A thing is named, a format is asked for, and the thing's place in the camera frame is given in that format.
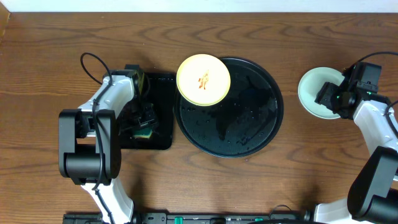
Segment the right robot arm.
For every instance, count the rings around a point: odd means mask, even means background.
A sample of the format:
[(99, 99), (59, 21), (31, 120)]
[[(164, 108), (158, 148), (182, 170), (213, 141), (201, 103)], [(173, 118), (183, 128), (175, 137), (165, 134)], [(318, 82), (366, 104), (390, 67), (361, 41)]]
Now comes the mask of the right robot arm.
[(397, 121), (377, 91), (371, 82), (323, 82), (311, 90), (314, 102), (354, 121), (370, 154), (346, 199), (316, 206), (317, 223), (397, 223)]

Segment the green yellow sponge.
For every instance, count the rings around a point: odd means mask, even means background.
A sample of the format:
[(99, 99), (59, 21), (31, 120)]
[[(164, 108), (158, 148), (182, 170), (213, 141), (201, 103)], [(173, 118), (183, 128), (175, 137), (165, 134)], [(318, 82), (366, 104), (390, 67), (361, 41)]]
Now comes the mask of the green yellow sponge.
[(143, 128), (140, 130), (135, 130), (132, 136), (134, 139), (150, 139), (152, 133), (152, 128)]

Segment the light green plate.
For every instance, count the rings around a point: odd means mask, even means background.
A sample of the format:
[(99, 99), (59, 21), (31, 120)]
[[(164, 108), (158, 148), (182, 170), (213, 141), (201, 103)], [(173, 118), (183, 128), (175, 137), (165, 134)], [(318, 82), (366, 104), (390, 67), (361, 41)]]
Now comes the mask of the light green plate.
[(312, 115), (321, 119), (338, 119), (326, 106), (315, 102), (317, 93), (325, 82), (340, 85), (344, 80), (341, 72), (328, 67), (317, 67), (309, 70), (298, 84), (298, 97), (303, 107)]

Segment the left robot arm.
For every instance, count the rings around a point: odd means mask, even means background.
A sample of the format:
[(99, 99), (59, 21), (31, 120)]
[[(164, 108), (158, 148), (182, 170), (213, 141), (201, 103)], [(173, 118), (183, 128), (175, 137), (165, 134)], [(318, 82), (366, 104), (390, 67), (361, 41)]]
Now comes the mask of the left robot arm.
[(99, 90), (77, 109), (58, 117), (59, 168), (63, 177), (87, 191), (104, 223), (130, 223), (134, 202), (118, 177), (119, 137), (150, 136), (158, 119), (151, 103), (149, 78), (140, 68), (111, 70)]

